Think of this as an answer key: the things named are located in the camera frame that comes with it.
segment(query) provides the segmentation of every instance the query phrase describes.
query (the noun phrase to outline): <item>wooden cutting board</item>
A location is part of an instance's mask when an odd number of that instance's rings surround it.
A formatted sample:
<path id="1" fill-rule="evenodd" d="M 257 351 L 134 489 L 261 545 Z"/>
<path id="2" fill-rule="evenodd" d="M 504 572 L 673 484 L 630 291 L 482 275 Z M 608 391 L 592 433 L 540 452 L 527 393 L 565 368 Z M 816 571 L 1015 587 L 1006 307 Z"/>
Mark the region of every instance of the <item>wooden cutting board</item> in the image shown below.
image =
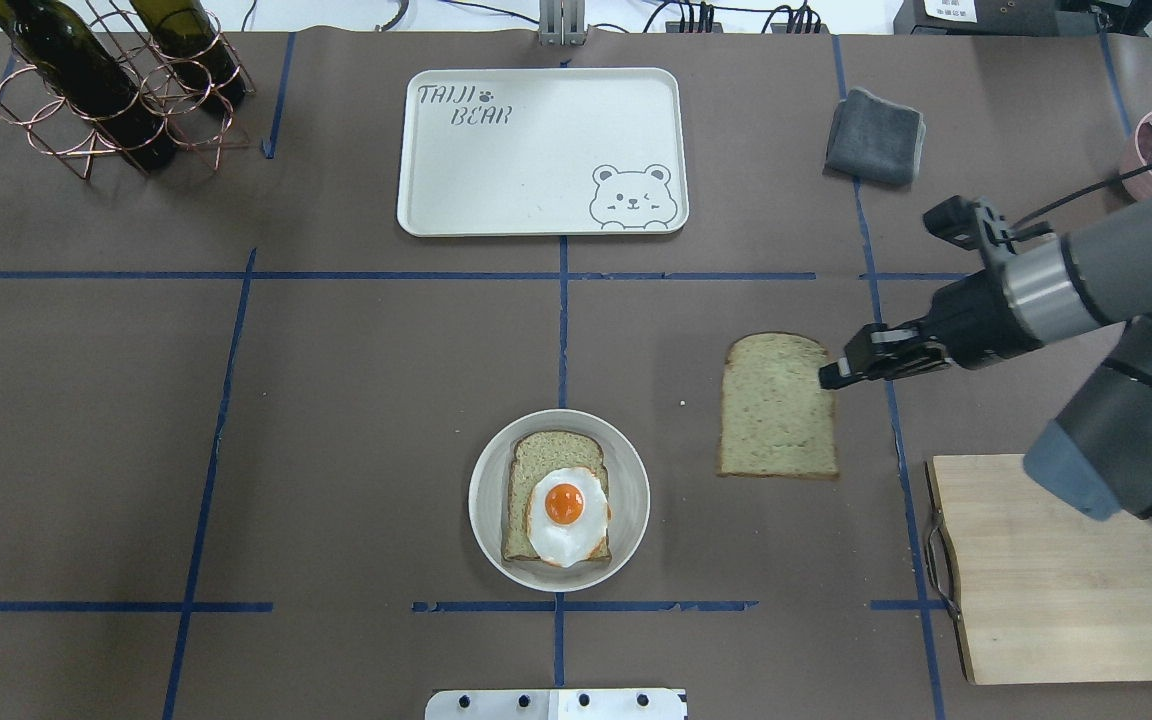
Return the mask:
<path id="1" fill-rule="evenodd" d="M 1152 680 L 1152 525 L 1085 518 L 1020 460 L 929 462 L 969 682 Z"/>

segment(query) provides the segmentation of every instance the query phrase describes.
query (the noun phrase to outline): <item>fried egg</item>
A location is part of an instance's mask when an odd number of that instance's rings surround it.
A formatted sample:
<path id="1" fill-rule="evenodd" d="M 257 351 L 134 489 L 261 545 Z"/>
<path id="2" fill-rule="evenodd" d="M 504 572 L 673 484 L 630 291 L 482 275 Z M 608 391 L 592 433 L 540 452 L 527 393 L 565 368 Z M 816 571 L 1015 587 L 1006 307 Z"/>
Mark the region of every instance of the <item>fried egg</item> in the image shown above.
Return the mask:
<path id="1" fill-rule="evenodd" d="M 545 475 L 526 500 L 526 538 L 540 560 L 571 568 L 589 560 L 607 537 L 612 509 L 589 468 Z"/>

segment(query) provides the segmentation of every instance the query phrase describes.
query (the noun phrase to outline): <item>egg white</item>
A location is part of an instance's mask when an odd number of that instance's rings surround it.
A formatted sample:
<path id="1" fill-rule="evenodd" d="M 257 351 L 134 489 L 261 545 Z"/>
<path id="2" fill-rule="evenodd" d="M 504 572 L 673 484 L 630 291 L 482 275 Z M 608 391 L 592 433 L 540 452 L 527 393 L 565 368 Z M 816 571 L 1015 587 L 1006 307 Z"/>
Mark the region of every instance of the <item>egg white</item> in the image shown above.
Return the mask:
<path id="1" fill-rule="evenodd" d="M 585 498 L 584 511 L 568 525 L 554 523 L 545 511 L 545 497 L 563 483 L 575 486 Z M 526 500 L 526 538 L 540 560 L 558 568 L 571 568 L 581 560 L 589 560 L 602 543 L 611 515 L 607 495 L 593 471 L 589 468 L 558 469 L 536 483 Z"/>

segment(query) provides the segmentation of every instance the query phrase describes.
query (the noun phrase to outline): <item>bear drawing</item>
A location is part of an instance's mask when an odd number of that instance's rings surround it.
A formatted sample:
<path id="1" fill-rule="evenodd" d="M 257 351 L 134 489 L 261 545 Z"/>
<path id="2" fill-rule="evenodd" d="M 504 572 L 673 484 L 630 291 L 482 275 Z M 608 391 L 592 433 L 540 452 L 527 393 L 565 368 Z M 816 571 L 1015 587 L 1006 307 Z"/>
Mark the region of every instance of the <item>bear drawing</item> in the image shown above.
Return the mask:
<path id="1" fill-rule="evenodd" d="M 679 213 L 679 205 L 669 195 L 669 169 L 664 165 L 649 165 L 643 172 L 622 173 L 612 165 L 594 168 L 594 200 L 589 214 L 602 228 L 667 227 Z"/>

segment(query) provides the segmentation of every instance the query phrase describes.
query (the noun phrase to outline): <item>slice of bread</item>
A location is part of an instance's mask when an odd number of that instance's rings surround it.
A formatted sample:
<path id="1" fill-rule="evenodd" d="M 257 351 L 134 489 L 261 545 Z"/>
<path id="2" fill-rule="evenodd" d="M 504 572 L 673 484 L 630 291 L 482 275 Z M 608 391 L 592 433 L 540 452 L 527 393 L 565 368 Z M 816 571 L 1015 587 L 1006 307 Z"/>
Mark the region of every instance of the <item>slice of bread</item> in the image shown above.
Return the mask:
<path id="1" fill-rule="evenodd" d="M 838 478 L 835 396 L 817 379 L 828 361 L 819 343 L 790 333 L 733 343 L 723 369 L 719 475 Z"/>
<path id="2" fill-rule="evenodd" d="M 500 555 L 506 560 L 540 560 L 526 538 L 526 501 L 531 488 L 561 468 L 589 468 L 598 477 L 602 494 L 611 497 L 607 468 L 602 465 L 602 447 L 594 439 L 566 430 L 544 430 L 520 439 L 513 446 L 509 465 L 509 487 L 506 492 L 506 528 Z M 589 556 L 590 560 L 609 560 L 607 537 Z"/>

